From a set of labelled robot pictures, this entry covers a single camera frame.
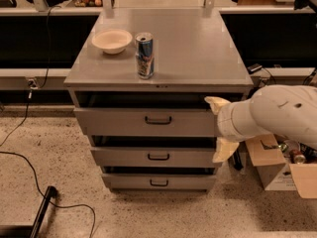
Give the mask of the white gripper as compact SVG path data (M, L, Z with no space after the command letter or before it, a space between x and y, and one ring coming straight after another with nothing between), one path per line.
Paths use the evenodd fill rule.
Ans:
M216 140L214 163L227 161L238 149L239 142L269 134L266 123L272 102L268 99L229 102L221 97L206 96L204 100L212 112L217 114L218 129L224 137Z

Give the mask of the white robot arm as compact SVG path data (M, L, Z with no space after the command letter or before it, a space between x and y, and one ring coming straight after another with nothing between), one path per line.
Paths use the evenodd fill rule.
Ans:
M251 98L230 102L206 96L217 117L220 136L214 163L227 161L239 144L256 136L275 134L317 149L317 88L308 85L269 85Z

